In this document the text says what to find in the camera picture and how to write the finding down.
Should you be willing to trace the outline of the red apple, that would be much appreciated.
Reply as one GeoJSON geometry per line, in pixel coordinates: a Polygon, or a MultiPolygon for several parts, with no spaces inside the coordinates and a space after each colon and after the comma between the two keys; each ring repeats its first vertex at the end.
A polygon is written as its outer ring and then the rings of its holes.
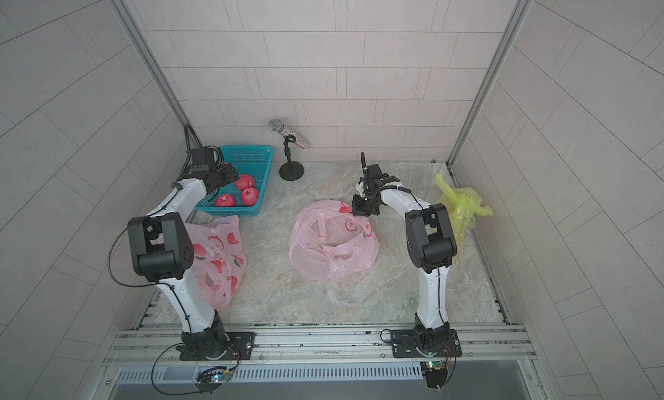
{"type": "Polygon", "coordinates": [[[239,190],[239,191],[244,191],[247,188],[254,188],[255,187],[255,179],[253,176],[248,175],[248,174],[241,174],[240,178],[234,182],[234,186],[239,190]]]}
{"type": "Polygon", "coordinates": [[[225,193],[216,198],[214,205],[216,207],[228,208],[237,206],[237,202],[233,195],[225,193]]]}
{"type": "Polygon", "coordinates": [[[259,190],[255,187],[247,187],[240,193],[240,200],[243,206],[252,207],[258,204],[259,190]]]}

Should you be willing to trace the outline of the pink plastic bag back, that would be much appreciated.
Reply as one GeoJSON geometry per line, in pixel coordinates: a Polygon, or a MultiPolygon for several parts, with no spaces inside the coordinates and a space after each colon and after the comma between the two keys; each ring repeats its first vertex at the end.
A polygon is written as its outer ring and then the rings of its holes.
{"type": "Polygon", "coordinates": [[[289,240],[289,261],[315,281],[342,279],[372,268],[380,243],[367,217],[338,200],[316,201],[297,215],[289,240]]]}

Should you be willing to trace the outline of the pink plastic bag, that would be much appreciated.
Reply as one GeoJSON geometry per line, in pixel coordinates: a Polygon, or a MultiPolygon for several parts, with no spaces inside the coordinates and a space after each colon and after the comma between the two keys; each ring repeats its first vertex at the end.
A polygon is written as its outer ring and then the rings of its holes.
{"type": "Polygon", "coordinates": [[[194,246],[192,269],[207,303],[217,313],[237,294],[247,270],[247,255],[238,216],[216,218],[207,225],[186,224],[194,246]]]}
{"type": "Polygon", "coordinates": [[[316,201],[297,215],[289,240],[289,261],[315,281],[342,279],[372,268],[380,243],[367,217],[338,200],[316,201]]]}

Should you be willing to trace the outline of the yellow-green plastic bag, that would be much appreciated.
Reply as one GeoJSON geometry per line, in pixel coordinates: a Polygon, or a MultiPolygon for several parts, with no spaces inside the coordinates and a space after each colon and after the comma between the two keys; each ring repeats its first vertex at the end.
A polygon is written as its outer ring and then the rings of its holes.
{"type": "Polygon", "coordinates": [[[437,202],[447,209],[460,253],[469,231],[476,227],[477,217],[492,217],[494,211],[482,203],[482,197],[473,188],[452,188],[442,173],[436,175],[435,182],[442,191],[437,202]]]}

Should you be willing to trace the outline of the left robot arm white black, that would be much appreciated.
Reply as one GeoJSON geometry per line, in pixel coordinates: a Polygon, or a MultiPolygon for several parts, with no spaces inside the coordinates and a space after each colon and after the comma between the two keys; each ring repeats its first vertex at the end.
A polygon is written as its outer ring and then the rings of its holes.
{"type": "Polygon", "coordinates": [[[186,159],[172,191],[152,213],[132,218],[128,235],[135,273],[166,296],[183,327],[178,350],[196,360],[219,360],[227,353],[241,359],[221,319],[200,291],[192,265],[195,246],[185,221],[212,192],[240,179],[219,147],[202,145],[190,124],[184,125],[186,159]]]}

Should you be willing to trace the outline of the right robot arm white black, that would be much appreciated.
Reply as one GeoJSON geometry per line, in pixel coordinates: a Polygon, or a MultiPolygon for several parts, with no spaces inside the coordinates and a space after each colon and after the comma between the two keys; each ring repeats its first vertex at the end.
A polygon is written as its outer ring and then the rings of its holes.
{"type": "Polygon", "coordinates": [[[416,197],[400,180],[384,173],[361,154],[362,176],[357,183],[352,208],[355,216],[378,216],[382,206],[399,214],[405,223],[406,249],[418,270],[418,308],[412,330],[390,332],[387,344],[395,355],[461,356],[456,331],[447,313],[447,279],[458,245],[448,211],[416,197]]]}

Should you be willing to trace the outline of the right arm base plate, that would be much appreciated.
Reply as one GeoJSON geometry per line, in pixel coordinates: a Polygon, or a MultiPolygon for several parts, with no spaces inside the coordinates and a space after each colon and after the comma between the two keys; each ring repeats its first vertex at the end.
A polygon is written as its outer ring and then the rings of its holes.
{"type": "Polygon", "coordinates": [[[392,348],[394,358],[442,358],[454,360],[463,355],[456,330],[436,329],[390,330],[381,332],[380,339],[392,348]]]}

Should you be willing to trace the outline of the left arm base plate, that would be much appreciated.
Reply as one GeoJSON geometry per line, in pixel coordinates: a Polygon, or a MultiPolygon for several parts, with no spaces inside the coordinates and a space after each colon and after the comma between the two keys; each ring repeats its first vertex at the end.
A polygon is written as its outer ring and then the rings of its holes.
{"type": "Polygon", "coordinates": [[[231,332],[217,334],[210,330],[182,334],[176,347],[181,361],[249,360],[256,333],[231,332]]]}

